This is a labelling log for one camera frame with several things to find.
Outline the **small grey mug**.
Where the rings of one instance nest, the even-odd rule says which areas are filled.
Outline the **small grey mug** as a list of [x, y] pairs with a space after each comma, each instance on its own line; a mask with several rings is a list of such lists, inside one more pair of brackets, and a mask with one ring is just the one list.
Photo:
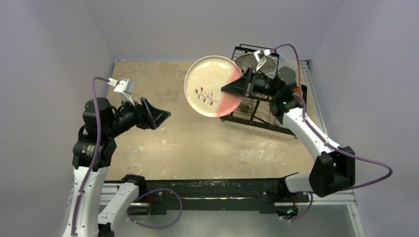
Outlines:
[[253, 109], [253, 99], [243, 98], [237, 107], [237, 110], [241, 112], [251, 112]]

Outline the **grey speckled plate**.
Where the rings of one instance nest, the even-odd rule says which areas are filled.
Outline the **grey speckled plate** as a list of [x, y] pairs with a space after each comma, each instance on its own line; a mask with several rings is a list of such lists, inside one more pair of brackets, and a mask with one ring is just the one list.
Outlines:
[[[263, 73], [263, 74], [265, 74], [267, 76], [268, 75], [273, 75], [277, 71], [275, 61], [272, 58], [270, 58], [270, 57], [266, 57], [265, 59], [266, 59], [266, 61], [259, 68], [259, 72], [260, 73]], [[235, 60], [235, 63], [241, 69], [241, 71], [243, 73], [248, 68], [256, 69], [256, 67], [258, 66], [258, 62], [257, 62], [255, 56], [253, 54], [251, 54], [251, 53], [246, 53], [246, 54], [243, 54], [243, 55], [239, 56]]]

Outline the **pink and cream plate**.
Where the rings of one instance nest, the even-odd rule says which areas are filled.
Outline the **pink and cream plate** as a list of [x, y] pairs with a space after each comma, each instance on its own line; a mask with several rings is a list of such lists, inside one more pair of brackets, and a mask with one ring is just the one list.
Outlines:
[[206, 56], [189, 68], [184, 80], [184, 93], [189, 105], [206, 117], [222, 117], [233, 112], [242, 97], [221, 91], [221, 88], [243, 75], [232, 60]]

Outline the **red floral bowl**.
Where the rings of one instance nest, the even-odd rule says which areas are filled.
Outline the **red floral bowl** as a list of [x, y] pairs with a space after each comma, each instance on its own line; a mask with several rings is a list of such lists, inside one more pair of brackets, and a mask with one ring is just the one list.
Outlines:
[[293, 90], [293, 96], [301, 100], [304, 97], [305, 91], [306, 91], [306, 86], [304, 84], [303, 85], [297, 84], [297, 86]]

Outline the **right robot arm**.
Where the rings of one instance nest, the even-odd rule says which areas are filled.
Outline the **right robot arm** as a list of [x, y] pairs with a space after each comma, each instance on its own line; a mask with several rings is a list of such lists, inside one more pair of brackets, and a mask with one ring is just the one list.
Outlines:
[[238, 79], [221, 87], [222, 92], [247, 97], [255, 92], [270, 97], [270, 113], [289, 129], [314, 159], [308, 174], [292, 174], [277, 188], [280, 199], [289, 201], [298, 192], [311, 192], [319, 197], [347, 190], [355, 184], [354, 151], [342, 147], [316, 125], [305, 112], [304, 100], [298, 100], [296, 73], [289, 67], [280, 68], [274, 78], [249, 68]]

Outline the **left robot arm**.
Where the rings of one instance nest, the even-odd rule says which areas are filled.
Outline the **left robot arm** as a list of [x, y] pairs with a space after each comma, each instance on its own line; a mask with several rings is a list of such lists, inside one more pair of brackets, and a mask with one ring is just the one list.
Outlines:
[[147, 197], [145, 178], [126, 175], [117, 193], [100, 209], [102, 189], [117, 148], [115, 138], [133, 127], [155, 130], [171, 113], [155, 108], [144, 97], [140, 103], [124, 102], [119, 108], [99, 97], [84, 108], [84, 125], [73, 147], [74, 192], [63, 236], [113, 237], [129, 205]]

